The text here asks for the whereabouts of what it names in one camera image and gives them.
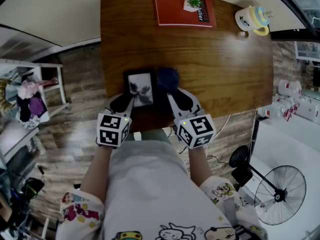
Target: white cube with marker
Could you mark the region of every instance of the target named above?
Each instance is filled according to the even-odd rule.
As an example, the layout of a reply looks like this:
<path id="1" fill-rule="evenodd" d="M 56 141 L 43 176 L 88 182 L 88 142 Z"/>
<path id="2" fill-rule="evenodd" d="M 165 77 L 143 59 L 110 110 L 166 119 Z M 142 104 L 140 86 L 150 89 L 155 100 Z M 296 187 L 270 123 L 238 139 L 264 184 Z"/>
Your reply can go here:
<path id="1" fill-rule="evenodd" d="M 96 124 L 96 143 L 120 147 L 129 134 L 131 123 L 130 117 L 99 113 Z"/>
<path id="2" fill-rule="evenodd" d="M 179 121 L 177 135 L 190 149 L 207 145 L 216 134 L 210 114 L 185 118 Z"/>

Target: red book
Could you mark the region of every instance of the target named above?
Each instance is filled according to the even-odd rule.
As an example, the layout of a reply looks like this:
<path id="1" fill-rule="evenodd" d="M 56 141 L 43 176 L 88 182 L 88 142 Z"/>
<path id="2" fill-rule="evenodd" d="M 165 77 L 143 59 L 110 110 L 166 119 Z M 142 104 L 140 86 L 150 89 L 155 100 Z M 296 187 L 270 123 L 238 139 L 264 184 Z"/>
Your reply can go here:
<path id="1" fill-rule="evenodd" d="M 154 0 L 159 26 L 216 27 L 211 0 L 202 0 L 197 11 L 184 10 L 185 0 Z"/>

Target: potted plant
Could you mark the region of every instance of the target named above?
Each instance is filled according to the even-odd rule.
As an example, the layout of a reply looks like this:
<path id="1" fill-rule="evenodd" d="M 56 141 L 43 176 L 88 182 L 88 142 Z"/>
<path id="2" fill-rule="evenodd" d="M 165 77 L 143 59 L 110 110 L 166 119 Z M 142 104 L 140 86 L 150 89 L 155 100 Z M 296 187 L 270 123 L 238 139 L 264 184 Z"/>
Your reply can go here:
<path id="1" fill-rule="evenodd" d="M 202 0 L 184 0 L 183 9 L 188 12 L 196 12 L 202 4 Z"/>

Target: purple cloth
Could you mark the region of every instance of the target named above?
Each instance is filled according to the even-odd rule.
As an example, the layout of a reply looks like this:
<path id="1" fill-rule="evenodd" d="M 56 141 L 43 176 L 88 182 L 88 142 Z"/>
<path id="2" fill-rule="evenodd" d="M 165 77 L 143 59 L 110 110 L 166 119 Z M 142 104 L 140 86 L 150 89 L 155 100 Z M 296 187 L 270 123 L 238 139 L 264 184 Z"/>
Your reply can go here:
<path id="1" fill-rule="evenodd" d="M 38 97 L 32 97 L 30 99 L 29 109 L 31 114 L 33 115 L 40 115 L 45 111 L 44 105 L 42 103 L 42 100 Z"/>

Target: printed sleeve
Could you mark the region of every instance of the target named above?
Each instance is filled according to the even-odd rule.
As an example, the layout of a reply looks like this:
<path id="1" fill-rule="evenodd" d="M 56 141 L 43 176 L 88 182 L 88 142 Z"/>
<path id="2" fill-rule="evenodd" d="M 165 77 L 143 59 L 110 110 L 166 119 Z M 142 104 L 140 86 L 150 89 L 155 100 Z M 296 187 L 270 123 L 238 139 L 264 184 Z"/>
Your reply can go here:
<path id="1" fill-rule="evenodd" d="M 60 206 L 56 239 L 97 239 L 105 206 L 96 196 L 73 189 L 65 193 Z"/>
<path id="2" fill-rule="evenodd" d="M 234 198 L 235 214 L 239 225 L 256 234 L 262 240 L 268 239 L 267 231 L 261 227 L 254 207 L 239 195 L 229 180 L 218 176 L 211 176 L 202 183 L 200 189 L 223 214 L 225 214 L 224 201 Z"/>

